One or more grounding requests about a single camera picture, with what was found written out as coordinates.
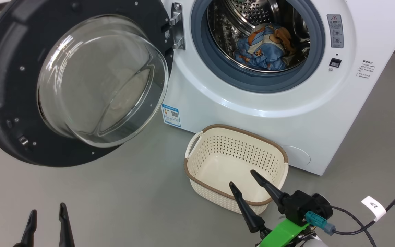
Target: washing machine door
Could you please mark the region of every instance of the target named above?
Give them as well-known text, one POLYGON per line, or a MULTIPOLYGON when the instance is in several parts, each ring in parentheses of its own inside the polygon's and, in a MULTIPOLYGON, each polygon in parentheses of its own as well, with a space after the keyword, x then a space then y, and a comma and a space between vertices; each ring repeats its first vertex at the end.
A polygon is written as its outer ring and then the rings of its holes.
POLYGON ((138 134, 173 60, 160 0, 14 0, 0 14, 0 147, 74 166, 138 134))

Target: laundry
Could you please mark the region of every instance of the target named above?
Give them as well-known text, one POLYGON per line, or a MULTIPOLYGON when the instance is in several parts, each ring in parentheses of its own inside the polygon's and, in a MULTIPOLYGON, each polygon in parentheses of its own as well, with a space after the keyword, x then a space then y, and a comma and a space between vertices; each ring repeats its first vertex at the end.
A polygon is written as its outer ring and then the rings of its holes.
POLYGON ((239 39, 235 59, 257 69, 282 70, 287 67, 296 49, 286 28, 263 23, 252 30, 248 38, 239 39))

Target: beige plastic basket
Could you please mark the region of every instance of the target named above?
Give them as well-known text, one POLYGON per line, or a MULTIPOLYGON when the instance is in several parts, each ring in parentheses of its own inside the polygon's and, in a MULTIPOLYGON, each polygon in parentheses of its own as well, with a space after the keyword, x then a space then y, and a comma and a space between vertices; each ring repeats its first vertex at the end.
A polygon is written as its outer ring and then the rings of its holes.
POLYGON ((194 135, 184 167, 196 193, 239 214, 229 182, 234 182, 248 205, 260 214, 272 199, 250 171, 256 170, 281 189, 289 169, 286 152, 278 144, 227 125, 210 125, 194 135))

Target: transparent glass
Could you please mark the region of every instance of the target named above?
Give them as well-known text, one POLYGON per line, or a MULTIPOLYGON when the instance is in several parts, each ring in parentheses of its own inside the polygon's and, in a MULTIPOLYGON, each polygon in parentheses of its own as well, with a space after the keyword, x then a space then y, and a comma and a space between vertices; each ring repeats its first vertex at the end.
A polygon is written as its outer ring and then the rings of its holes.
POLYGON ((39 110, 63 136, 115 146, 152 119, 168 76, 163 55, 135 23, 96 17, 69 30, 47 55, 38 81, 39 110))

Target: green bracket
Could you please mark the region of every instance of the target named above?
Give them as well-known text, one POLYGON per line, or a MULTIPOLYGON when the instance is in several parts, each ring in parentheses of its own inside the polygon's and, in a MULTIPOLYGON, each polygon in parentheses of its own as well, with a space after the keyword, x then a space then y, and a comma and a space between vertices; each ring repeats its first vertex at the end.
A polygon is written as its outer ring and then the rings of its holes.
POLYGON ((298 226, 292 221, 285 219, 263 239, 260 247, 284 247, 309 225, 309 223, 306 223, 304 226, 298 226))

